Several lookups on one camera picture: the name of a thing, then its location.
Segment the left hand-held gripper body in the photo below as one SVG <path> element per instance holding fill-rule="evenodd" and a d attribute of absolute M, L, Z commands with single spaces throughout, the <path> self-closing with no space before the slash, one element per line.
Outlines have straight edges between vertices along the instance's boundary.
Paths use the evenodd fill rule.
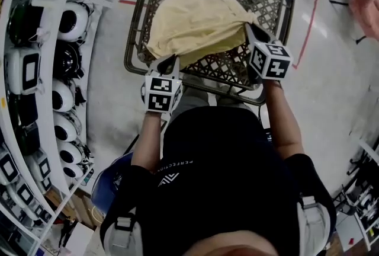
<path fill-rule="evenodd" d="M 177 76 L 146 74 L 142 86 L 145 112 L 171 113 L 182 95 L 182 81 Z"/>

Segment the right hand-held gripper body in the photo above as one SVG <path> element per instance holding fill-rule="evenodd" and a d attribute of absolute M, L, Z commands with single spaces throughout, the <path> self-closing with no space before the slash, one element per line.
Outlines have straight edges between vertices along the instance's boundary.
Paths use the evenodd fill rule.
<path fill-rule="evenodd" d="M 279 40 L 271 42 L 258 41 L 248 37 L 250 58 L 248 60 L 248 77 L 250 80 L 283 80 L 290 66 L 293 56 L 288 47 Z"/>

